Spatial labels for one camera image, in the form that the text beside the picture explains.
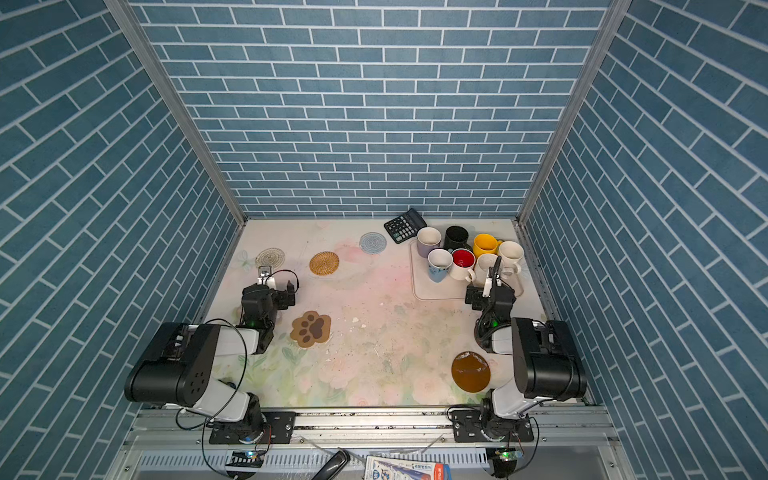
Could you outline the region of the pale woven round coaster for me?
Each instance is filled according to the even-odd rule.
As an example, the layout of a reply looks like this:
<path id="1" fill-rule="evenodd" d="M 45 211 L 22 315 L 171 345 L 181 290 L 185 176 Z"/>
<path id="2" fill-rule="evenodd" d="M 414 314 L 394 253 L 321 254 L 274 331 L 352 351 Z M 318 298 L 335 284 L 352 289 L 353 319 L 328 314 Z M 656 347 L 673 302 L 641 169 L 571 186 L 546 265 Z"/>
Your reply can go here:
<path id="1" fill-rule="evenodd" d="M 273 270 L 279 269 L 284 262 L 284 251 L 276 247 L 270 247 L 262 250 L 254 260 L 256 267 L 270 267 Z"/>

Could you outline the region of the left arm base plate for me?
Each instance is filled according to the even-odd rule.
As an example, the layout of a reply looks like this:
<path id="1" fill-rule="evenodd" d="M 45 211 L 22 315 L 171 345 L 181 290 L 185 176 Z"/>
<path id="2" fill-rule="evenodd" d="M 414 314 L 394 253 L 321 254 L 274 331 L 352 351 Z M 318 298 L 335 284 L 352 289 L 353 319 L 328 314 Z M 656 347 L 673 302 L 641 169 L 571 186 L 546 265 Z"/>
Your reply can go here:
<path id="1" fill-rule="evenodd" d="M 208 442 L 212 445 L 289 444 L 297 414 L 293 411 L 262 411 L 238 422 L 215 421 Z"/>

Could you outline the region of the brown paw print coaster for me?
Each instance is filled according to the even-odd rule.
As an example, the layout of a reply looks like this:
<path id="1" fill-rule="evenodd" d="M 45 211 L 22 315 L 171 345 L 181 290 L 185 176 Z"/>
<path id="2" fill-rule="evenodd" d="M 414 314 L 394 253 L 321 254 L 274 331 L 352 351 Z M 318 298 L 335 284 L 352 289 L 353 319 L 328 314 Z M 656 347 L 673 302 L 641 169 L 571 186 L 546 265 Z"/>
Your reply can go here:
<path id="1" fill-rule="evenodd" d="M 330 338 L 332 319 L 316 311 L 307 311 L 292 322 L 290 338 L 300 348 L 308 349 L 315 344 L 326 343 Z"/>

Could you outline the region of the tan rattan round coaster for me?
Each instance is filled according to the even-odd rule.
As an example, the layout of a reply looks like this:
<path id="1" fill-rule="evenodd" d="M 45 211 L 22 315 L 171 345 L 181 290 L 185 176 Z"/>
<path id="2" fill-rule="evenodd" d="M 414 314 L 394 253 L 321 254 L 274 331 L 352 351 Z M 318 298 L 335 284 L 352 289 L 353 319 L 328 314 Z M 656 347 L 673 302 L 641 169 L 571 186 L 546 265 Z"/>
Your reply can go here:
<path id="1" fill-rule="evenodd" d="M 309 261 L 310 271 L 318 276 L 331 275 L 337 271 L 340 265 L 339 256 L 332 251 L 323 251 L 315 254 Z"/>

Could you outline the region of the blue woven round coaster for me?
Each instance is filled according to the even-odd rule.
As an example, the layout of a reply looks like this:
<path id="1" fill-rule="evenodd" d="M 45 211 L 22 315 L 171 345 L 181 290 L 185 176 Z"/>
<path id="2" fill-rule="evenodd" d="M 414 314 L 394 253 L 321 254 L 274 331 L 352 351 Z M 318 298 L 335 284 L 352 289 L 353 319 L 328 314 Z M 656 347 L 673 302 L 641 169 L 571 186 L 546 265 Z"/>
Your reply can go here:
<path id="1" fill-rule="evenodd" d="M 367 232 L 360 237 L 360 249 L 367 254 L 379 254 L 387 247 L 386 238 L 377 232 Z"/>

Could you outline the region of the amber glossy round coaster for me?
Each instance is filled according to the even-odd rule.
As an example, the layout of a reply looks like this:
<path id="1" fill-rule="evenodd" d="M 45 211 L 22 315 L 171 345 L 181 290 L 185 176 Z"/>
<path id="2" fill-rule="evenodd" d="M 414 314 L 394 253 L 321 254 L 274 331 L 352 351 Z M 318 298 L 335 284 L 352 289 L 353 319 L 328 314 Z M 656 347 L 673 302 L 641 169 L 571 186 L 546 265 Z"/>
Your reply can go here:
<path id="1" fill-rule="evenodd" d="M 464 351 L 452 361 L 451 376 L 461 390 L 478 393 L 490 384 L 491 369 L 481 355 L 473 351 Z"/>

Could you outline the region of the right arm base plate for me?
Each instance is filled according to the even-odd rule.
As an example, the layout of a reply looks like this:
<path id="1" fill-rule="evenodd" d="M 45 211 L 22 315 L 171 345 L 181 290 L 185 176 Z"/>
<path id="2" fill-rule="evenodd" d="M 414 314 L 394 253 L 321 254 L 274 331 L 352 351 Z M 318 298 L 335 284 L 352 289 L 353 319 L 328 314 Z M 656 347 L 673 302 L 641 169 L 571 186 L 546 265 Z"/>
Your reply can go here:
<path id="1" fill-rule="evenodd" d="M 457 443 L 532 442 L 535 439 L 527 420 L 502 419 L 478 408 L 449 408 L 446 417 L 451 423 Z"/>

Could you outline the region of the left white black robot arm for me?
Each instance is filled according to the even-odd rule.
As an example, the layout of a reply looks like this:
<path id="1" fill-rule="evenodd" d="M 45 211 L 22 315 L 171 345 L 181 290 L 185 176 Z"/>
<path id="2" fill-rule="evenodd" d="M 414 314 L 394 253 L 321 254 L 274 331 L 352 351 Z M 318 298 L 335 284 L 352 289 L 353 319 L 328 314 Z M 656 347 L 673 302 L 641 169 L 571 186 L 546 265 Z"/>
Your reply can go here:
<path id="1" fill-rule="evenodd" d="M 200 325 L 162 324 L 128 375 L 127 400 L 176 404 L 204 418 L 212 445 L 288 444 L 296 415 L 266 413 L 254 393 L 244 390 L 245 375 L 227 382 L 213 377 L 214 361 L 239 356 L 245 361 L 266 352 L 274 338 L 277 312 L 296 303 L 298 285 L 284 290 L 267 280 L 245 288 L 241 319 L 214 319 Z"/>

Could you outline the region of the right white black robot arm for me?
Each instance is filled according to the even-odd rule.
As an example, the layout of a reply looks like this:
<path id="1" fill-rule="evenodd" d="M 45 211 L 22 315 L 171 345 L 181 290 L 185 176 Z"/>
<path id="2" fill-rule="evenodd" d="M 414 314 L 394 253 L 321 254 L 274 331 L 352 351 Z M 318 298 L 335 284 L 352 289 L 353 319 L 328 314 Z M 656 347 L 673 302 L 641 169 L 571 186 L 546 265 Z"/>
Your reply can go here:
<path id="1" fill-rule="evenodd" d="M 481 313 L 474 326 L 478 346 L 513 361 L 513 378 L 486 394 L 475 427 L 489 440 L 533 439 L 528 412 L 549 402 L 585 395 L 588 378 L 564 321 L 514 317 L 515 291 L 506 283 L 469 285 L 465 303 Z"/>

